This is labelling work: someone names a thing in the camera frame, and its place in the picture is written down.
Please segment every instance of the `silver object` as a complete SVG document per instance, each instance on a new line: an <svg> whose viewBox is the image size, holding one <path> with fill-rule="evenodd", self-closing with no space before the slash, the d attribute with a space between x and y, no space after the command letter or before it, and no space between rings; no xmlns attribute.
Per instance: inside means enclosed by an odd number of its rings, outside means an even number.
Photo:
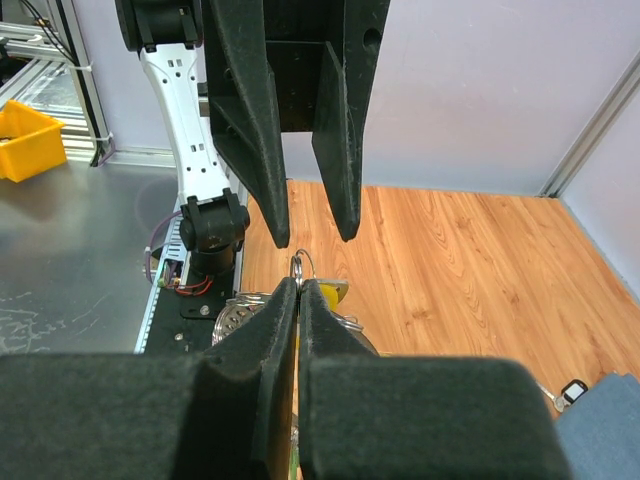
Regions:
<svg viewBox="0 0 640 480"><path fill-rule="evenodd" d="M175 202L174 211L180 208L180 204L178 201ZM184 248L184 245L179 244L179 248L177 251L173 251L172 243L174 241L180 241L180 222L182 221L182 215L177 216L169 222L169 229L165 236L165 247L162 250L162 256L160 257L160 265L164 265L167 260L173 260L175 262L182 262L183 264L183 272L182 272L182 282L186 282L189 275L189 261L187 250ZM153 285L151 287L151 293L149 294L149 298L147 300L147 307L144 312L144 316L142 318L142 325L140 325L140 331L138 332L138 339L136 341L136 346L134 348L134 353L144 353L144 349L147 345L147 339L149 338L149 332L151 331L151 323L153 322L153 317L156 313L156 306L158 305L158 299L160 297L160 291L162 287L158 285L160 277L156 276L153 279Z"/></svg>
<svg viewBox="0 0 640 480"><path fill-rule="evenodd" d="M306 255L306 257L309 259L309 263L311 264L311 275L313 276L313 278L316 278L316 266L313 263L313 258L311 258L311 254L307 252L304 248L299 248L296 251L295 256L300 258L300 262L302 262L302 255Z"/></svg>
<svg viewBox="0 0 640 480"><path fill-rule="evenodd" d="M65 124L61 134L69 160L91 160L95 147L71 74L64 65L31 60L0 88L0 107L11 99Z"/></svg>
<svg viewBox="0 0 640 480"><path fill-rule="evenodd" d="M78 61L81 66L88 67L91 65L91 59L85 47L84 38L80 29L80 22L78 14L73 0L46 0L51 13L51 22L56 27L58 35L66 45L73 43L75 53L78 57ZM96 87L94 74L92 71L79 71L76 69L70 70L72 80L76 86L77 92L82 92L80 88L80 77L83 78L86 87L87 97L84 95L78 95L80 99L80 105L87 118L87 112L93 110L97 129L94 130L94 126L89 123L89 132L93 138L109 138L111 130L107 125L104 112L102 110L102 104L100 102L100 95L98 88Z"/></svg>
<svg viewBox="0 0 640 480"><path fill-rule="evenodd" d="M298 291L300 291L302 289L304 279L302 278L302 259L297 255L291 257L289 275L296 279L296 286L298 287Z"/></svg>
<svg viewBox="0 0 640 480"><path fill-rule="evenodd" d="M227 300L226 307L222 309L216 320L211 344L215 345L251 320L256 313L264 308L270 298L271 295L268 293L240 292L235 298ZM356 317L352 315L345 317L335 312L332 313L335 319L347 330L362 334L364 327L357 323ZM367 346L371 345L368 340L363 343L366 343Z"/></svg>
<svg viewBox="0 0 640 480"><path fill-rule="evenodd" d="M47 38L40 27L0 23L0 37L8 40L5 48L12 56L37 58L55 62L66 62L67 59Z"/></svg>
<svg viewBox="0 0 640 480"><path fill-rule="evenodd" d="M298 416L294 413L291 416L291 446L298 448L300 445L300 434L298 432Z"/></svg>
<svg viewBox="0 0 640 480"><path fill-rule="evenodd" d="M569 402L567 402L562 395L560 395L559 397L556 397L553 393L549 391L549 389L547 389L547 387L542 385L540 382L536 382L536 383L538 384L538 387L540 388L540 390L542 390L542 393L544 393L547 397L549 397L549 400L551 400L553 407L558 411L558 413L564 412L564 409L570 405Z"/></svg>
<svg viewBox="0 0 640 480"><path fill-rule="evenodd" d="M640 53L632 60L596 114L556 167L551 178L542 187L541 196L559 197L565 191L598 147L600 140L607 135L611 125L616 123L620 114L631 103L639 86Z"/></svg>
<svg viewBox="0 0 640 480"><path fill-rule="evenodd" d="M175 194L166 168L69 162L3 181L0 353L131 353L149 293L142 249Z"/></svg>

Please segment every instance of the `wooden floor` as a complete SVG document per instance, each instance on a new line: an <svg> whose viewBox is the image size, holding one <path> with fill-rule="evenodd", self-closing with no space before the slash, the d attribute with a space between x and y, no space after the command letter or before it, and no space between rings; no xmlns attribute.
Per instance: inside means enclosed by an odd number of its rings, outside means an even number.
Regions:
<svg viewBox="0 0 640 480"><path fill-rule="evenodd" d="M251 203L245 290L272 291L304 247L349 280L340 312L381 352L509 357L554 392L640 375L640 309L557 200L365 188L347 244L321 185L290 182L289 203L286 250Z"/></svg>

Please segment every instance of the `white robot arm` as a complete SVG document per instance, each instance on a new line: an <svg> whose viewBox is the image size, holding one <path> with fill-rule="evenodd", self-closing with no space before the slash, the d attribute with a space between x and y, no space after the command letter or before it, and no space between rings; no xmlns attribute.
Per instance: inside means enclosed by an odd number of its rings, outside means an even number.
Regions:
<svg viewBox="0 0 640 480"><path fill-rule="evenodd" d="M200 118L196 51L184 44L157 45L140 62L158 97L178 172L181 205L223 196L229 188L211 134Z"/></svg>

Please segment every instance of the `cable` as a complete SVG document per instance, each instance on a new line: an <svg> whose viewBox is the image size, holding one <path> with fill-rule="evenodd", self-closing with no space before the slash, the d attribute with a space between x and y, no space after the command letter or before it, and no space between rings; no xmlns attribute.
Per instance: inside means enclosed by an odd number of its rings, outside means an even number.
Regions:
<svg viewBox="0 0 640 480"><path fill-rule="evenodd" d="M206 283L206 286L202 290L200 290L199 292L191 291L192 289L201 287L205 283ZM188 286L184 286L184 287L176 287L174 289L174 291L178 295L183 295L185 297L199 297L200 295L204 295L205 293L207 293L212 285L213 285L213 280L209 280L209 277L207 276L207 277L205 277L204 281L202 283L199 283L198 285L188 285Z"/></svg>
<svg viewBox="0 0 640 480"><path fill-rule="evenodd" d="M173 276L176 273L176 270L178 269L178 262L171 262L171 267L169 267L169 278L167 279L167 284L171 284L172 280L173 280Z"/></svg>
<svg viewBox="0 0 640 480"><path fill-rule="evenodd" d="M93 154L93 158L91 159L90 165L93 167L101 167L104 162L101 162L101 159L104 159L104 147L102 146L102 142L96 142L96 152Z"/></svg>
<svg viewBox="0 0 640 480"><path fill-rule="evenodd" d="M20 0L20 3L27 7L27 10L31 12L31 15L33 15L36 23L47 36L49 42L51 42L51 45L53 45L53 47L58 50L62 54L62 56L69 60L74 66L79 67L80 65L78 59L74 57L69 47L67 47L62 39L56 34L56 32L53 31L49 22L42 16L38 9L34 7L29 0Z"/></svg>

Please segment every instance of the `metal table surface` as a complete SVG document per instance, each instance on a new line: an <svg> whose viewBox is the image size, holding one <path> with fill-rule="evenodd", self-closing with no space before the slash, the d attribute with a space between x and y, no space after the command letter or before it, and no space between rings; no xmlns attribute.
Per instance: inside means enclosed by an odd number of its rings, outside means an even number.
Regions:
<svg viewBox="0 0 640 480"><path fill-rule="evenodd" d="M0 354L133 352L176 194L173 169L116 164L0 181Z"/></svg>

